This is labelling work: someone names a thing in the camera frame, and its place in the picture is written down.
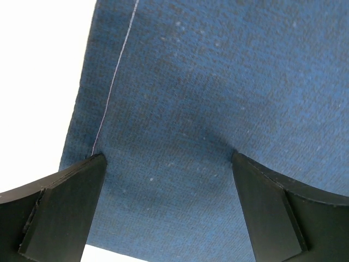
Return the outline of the blue whale placemat cloth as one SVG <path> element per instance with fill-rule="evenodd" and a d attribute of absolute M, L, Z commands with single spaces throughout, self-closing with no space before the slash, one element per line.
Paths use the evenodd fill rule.
<path fill-rule="evenodd" d="M 348 194 L 348 1 L 97 1 L 59 166 L 107 159 L 87 243 L 253 261 L 233 150 Z"/>

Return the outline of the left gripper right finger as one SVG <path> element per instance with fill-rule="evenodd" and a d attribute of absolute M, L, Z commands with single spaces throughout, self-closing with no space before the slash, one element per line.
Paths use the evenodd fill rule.
<path fill-rule="evenodd" d="M 348 261 L 348 197 L 238 152 L 232 171 L 256 261 Z"/>

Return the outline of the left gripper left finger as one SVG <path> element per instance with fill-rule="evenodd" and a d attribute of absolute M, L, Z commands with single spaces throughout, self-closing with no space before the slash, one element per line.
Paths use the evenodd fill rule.
<path fill-rule="evenodd" d="M 104 183 L 95 154 L 1 193 L 1 261 L 80 261 Z"/>

